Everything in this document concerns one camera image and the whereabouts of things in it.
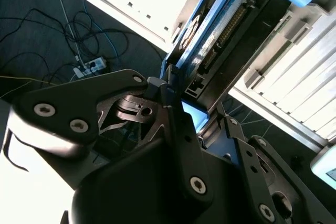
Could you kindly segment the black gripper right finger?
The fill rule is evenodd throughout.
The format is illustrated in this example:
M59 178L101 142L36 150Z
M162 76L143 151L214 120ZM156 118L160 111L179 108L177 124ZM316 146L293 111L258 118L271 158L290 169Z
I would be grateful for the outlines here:
M216 148L243 180L252 223L335 223L334 217L262 137L245 139L241 125L217 107Z

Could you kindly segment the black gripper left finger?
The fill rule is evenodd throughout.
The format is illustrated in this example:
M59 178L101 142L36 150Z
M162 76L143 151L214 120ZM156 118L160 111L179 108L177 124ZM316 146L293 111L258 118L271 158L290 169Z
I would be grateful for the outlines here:
M138 147L158 140L168 145L182 197L198 207L210 205L208 174L173 65L161 79L124 69L25 93L9 111L6 136L77 160L89 154L100 134L128 122L142 124Z

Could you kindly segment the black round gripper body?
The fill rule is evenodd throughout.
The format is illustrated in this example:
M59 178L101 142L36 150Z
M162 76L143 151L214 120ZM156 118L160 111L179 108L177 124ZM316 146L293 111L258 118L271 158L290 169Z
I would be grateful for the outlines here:
M212 203L203 207L179 188L171 152L163 140L142 147L115 164L92 172L73 196L71 223L259 223L239 170L207 151L206 187Z

